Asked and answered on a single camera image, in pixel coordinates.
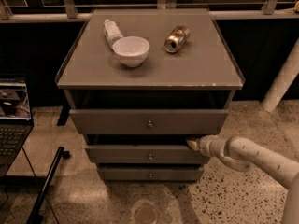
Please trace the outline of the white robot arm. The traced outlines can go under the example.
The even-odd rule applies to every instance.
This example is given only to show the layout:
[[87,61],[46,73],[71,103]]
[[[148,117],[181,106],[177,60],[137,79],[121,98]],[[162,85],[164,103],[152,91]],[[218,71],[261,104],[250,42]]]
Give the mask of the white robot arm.
[[254,164],[287,191],[281,224],[299,224],[299,163],[262,147],[248,138],[228,139],[217,135],[189,137],[188,146],[203,156],[220,160],[225,166],[246,172]]

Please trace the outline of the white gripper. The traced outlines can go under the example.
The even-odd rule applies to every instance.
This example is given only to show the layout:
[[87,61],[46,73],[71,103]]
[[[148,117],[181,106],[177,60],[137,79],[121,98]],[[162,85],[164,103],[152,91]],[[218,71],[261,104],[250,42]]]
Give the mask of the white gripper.
[[193,151],[199,151],[202,155],[206,157],[215,157],[216,151],[213,149],[213,144],[218,139],[217,135],[206,135],[199,138],[187,138],[186,142],[187,145],[193,150]]

